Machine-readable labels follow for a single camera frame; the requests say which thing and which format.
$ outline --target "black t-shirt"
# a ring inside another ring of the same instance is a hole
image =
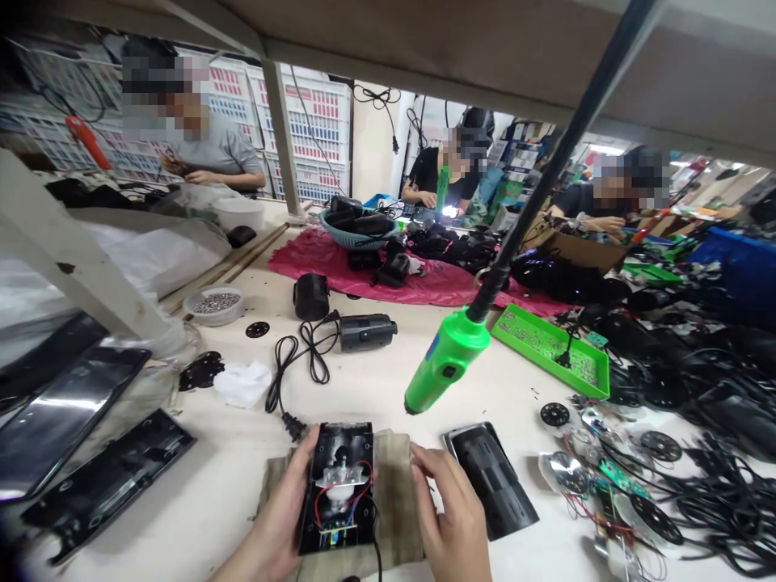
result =
[[[439,148],[425,148],[420,151],[415,163],[410,170],[410,183],[415,184],[418,190],[437,193],[439,182],[439,170],[437,160]],[[471,200],[480,179],[479,168],[476,162],[472,162],[469,171],[456,182],[451,182],[447,188],[445,206],[456,206],[460,200]],[[415,206],[425,206],[423,202],[416,202]]]
[[[552,199],[552,204],[563,210],[569,218],[576,218],[580,212],[590,217],[620,217],[625,218],[631,212],[631,203],[625,198],[609,201],[609,206],[602,206],[603,200],[596,200],[591,183],[572,184],[563,192],[558,192]]]

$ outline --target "red tool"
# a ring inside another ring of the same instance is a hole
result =
[[[649,236],[652,230],[654,230],[660,221],[666,218],[670,212],[670,206],[668,208],[661,209],[646,225],[644,225],[642,229],[639,229],[639,232],[633,235],[633,238],[630,240],[630,244],[637,245],[643,243],[644,239]]]
[[[113,166],[110,160],[105,157],[103,151],[97,142],[97,136],[91,128],[76,116],[67,116],[65,124],[75,138],[80,141],[89,152],[89,155],[95,160],[95,163],[101,170],[112,170]]]

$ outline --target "hand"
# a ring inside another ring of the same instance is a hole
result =
[[[437,195],[434,192],[426,192],[425,190],[421,190],[418,192],[418,196],[420,196],[420,201],[423,202],[426,208],[437,207]]]
[[[181,162],[175,156],[172,156],[169,154],[162,154],[161,161],[162,161],[162,168],[164,168],[165,171],[168,171],[171,174],[182,176],[183,174],[186,173],[183,168],[183,162]]]
[[[602,230],[603,232],[616,233],[625,226],[625,219],[620,217],[589,218],[583,221],[590,230]]]
[[[199,184],[200,186],[208,186],[212,183],[221,182],[216,174],[205,170],[197,170],[191,174],[186,174],[186,181]]]
[[[285,580],[299,565],[297,523],[307,493],[313,451],[318,443],[315,425],[293,454],[282,480],[260,509],[240,547],[218,569],[211,582]]]
[[[410,444],[420,536],[436,582],[490,582],[485,510],[453,456]],[[426,476],[436,480],[445,512],[437,515]]]

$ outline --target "small bowl of screws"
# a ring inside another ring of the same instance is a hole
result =
[[[228,325],[245,312],[245,298],[237,287],[210,285],[186,297],[183,311],[194,316],[194,323],[210,327]]]

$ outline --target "workbench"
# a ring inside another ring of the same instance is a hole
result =
[[[268,202],[268,226],[283,220],[281,211],[283,205]],[[258,360],[274,366],[276,341],[297,333],[300,322],[291,301],[294,281],[270,272],[267,262],[273,250],[299,232],[287,229],[232,281],[247,295],[248,310],[228,326],[199,327],[202,351],[218,350],[226,362]],[[539,408],[566,402],[574,394],[571,388],[494,339],[430,411],[409,416],[404,391],[440,321],[453,308],[352,300],[335,292],[330,304],[346,315],[386,313],[399,333],[390,346],[371,352],[343,354],[335,348],[325,356],[331,381],[323,386],[312,382],[306,361],[292,365],[282,387],[284,405],[292,414],[309,424],[368,420],[375,432],[405,432],[421,445],[436,448],[442,447],[441,434],[451,428],[491,421],[541,518],[490,544],[493,579],[612,580],[593,549],[593,523],[572,520],[565,500],[549,490],[537,470],[537,453],[562,446],[540,425]],[[497,316],[491,312],[491,319]],[[250,339],[245,329],[257,321],[268,322],[270,331]],[[263,406],[262,399],[254,410],[227,407],[212,388],[179,394],[177,420],[199,442],[83,549],[58,580],[205,580],[251,527],[267,459],[284,456],[291,445],[280,413],[268,415]],[[694,434],[673,414],[652,414],[660,430],[680,442]],[[752,465],[764,476],[776,476],[774,466]],[[654,559],[645,565],[657,573]],[[384,578],[432,579],[426,563],[386,571]],[[720,559],[669,560],[668,579],[711,582],[737,580],[738,575]]]

